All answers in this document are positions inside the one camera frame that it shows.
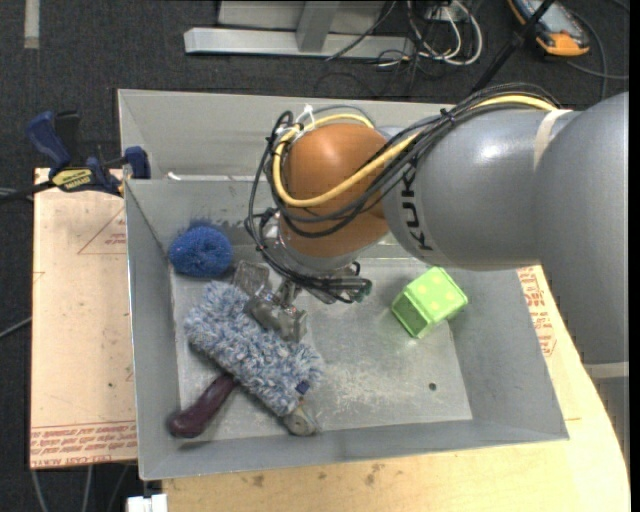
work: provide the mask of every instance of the purple handle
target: purple handle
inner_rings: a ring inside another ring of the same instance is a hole
[[[167,428],[171,435],[191,439],[202,434],[235,386],[233,375],[223,373],[217,377],[193,405],[169,417]]]

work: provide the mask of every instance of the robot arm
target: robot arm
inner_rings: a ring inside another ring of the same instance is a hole
[[[387,231],[429,265],[541,264],[628,457],[628,93],[577,112],[499,86],[393,130],[347,109],[272,133],[277,208],[247,224],[272,268],[331,303],[368,293],[354,262]]]

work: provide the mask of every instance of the table surface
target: table surface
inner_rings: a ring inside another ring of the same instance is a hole
[[[135,457],[135,441],[129,431],[135,426],[125,311],[126,254],[119,243],[124,236],[122,204],[117,198],[90,192],[49,191],[39,196],[34,233],[31,466],[130,459],[132,454]],[[77,215],[79,210],[85,215]],[[541,270],[522,269],[520,275],[569,440],[164,480],[169,510],[630,510],[630,488],[618,441],[550,300]],[[54,301],[54,293],[69,298]],[[72,297],[79,302],[70,304]],[[105,297],[117,315],[106,315]],[[74,310],[75,317],[62,315],[60,307]],[[113,328],[116,316],[122,316],[117,324],[120,331],[105,331],[104,325]],[[82,320],[89,317],[92,322]],[[64,349],[59,340],[42,331],[51,322],[57,322],[56,329],[46,332],[64,335]],[[92,336],[102,337],[99,350],[82,341]],[[74,339],[71,350],[69,340]],[[51,381],[51,371],[61,375],[59,366],[49,364],[54,355],[75,370]],[[86,384],[88,377],[91,385]],[[60,389],[52,388],[57,381]],[[100,444],[95,434],[105,428],[112,430],[107,433],[114,439]],[[39,441],[43,438],[46,446]],[[93,454],[91,460],[79,456],[85,454]]]

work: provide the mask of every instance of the gray fuzzy mitt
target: gray fuzzy mitt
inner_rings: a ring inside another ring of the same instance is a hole
[[[187,315],[187,339],[276,415],[286,416],[320,379],[322,360],[312,347],[284,342],[276,332],[265,331],[244,313],[248,300],[240,288],[212,281],[202,304]]]

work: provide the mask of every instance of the green cube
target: green cube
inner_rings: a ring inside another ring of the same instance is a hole
[[[414,338],[443,320],[451,320],[469,300],[451,276],[432,267],[411,281],[391,304],[391,311]]]

